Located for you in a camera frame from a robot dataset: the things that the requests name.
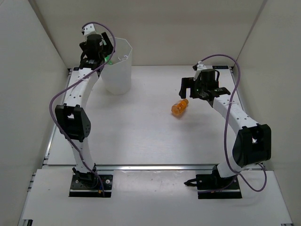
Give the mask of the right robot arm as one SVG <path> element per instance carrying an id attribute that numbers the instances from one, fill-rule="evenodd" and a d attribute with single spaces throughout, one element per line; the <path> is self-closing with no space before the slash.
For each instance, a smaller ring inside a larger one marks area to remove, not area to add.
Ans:
<path id="1" fill-rule="evenodd" d="M 271 158 L 271 128 L 260 124 L 247 115 L 241 106 L 231 99 L 232 93 L 219 86 L 220 73 L 215 69 L 198 70 L 194 77 L 182 78 L 179 96 L 207 101 L 225 120 L 236 135 L 232 155 L 217 165 L 217 173 L 211 176 L 216 188 L 228 183 L 228 178 L 240 173 L 245 167 Z"/>

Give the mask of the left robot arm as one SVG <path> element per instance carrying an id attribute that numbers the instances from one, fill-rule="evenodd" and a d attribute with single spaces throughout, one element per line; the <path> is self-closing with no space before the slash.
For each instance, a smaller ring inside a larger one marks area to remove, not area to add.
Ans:
<path id="1" fill-rule="evenodd" d="M 74 77 L 79 84 L 71 88 L 62 105 L 55 107 L 55 116 L 70 139 L 69 144 L 76 161 L 76 166 L 72 169 L 76 179 L 87 188 L 94 188 L 98 185 L 99 177 L 95 174 L 96 166 L 88 146 L 91 122 L 85 108 L 92 88 L 102 72 L 100 65 L 113 52 L 113 45 L 103 32 L 87 35 L 86 41 L 79 46 L 82 49 L 80 64 L 73 68 Z"/>

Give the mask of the green plastic bottle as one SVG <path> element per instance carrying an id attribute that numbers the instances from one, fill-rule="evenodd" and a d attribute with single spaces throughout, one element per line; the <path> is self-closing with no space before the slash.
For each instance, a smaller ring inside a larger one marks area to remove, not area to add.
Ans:
<path id="1" fill-rule="evenodd" d="M 105 58 L 105 62 L 106 62 L 108 65 L 112 65 L 112 61 L 110 60 L 110 55 L 107 56 L 107 57 Z"/>

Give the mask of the orange plastic bottle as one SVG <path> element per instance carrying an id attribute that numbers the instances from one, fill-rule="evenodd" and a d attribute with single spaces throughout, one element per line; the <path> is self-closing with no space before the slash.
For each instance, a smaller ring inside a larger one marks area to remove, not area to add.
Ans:
<path id="1" fill-rule="evenodd" d="M 184 113 L 185 109 L 187 108 L 189 101 L 187 99 L 182 99 L 175 103 L 171 107 L 171 113 L 173 116 L 180 117 Z"/>

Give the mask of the clear bottle blue label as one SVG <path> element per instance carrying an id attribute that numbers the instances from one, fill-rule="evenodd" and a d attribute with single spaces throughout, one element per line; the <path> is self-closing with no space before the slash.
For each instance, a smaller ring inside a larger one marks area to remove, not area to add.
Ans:
<path id="1" fill-rule="evenodd" d="M 119 59 L 120 61 L 125 61 L 125 60 L 128 59 L 128 55 L 118 56 L 118 59 Z"/>

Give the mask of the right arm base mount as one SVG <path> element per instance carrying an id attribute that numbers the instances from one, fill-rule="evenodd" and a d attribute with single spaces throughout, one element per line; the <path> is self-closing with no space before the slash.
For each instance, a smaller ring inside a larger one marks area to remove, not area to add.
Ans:
<path id="1" fill-rule="evenodd" d="M 222 178 L 216 166 L 211 174 L 196 174 L 184 184 L 197 188 L 199 200 L 242 199 L 237 176 Z"/>

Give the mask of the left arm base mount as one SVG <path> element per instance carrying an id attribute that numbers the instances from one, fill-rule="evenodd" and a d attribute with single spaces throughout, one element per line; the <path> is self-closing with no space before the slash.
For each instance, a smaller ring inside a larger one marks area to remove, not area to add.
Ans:
<path id="1" fill-rule="evenodd" d="M 103 186 L 93 173 L 82 173 L 72 168 L 73 175 L 69 190 L 69 197 L 111 198 L 113 175 L 99 174 Z"/>

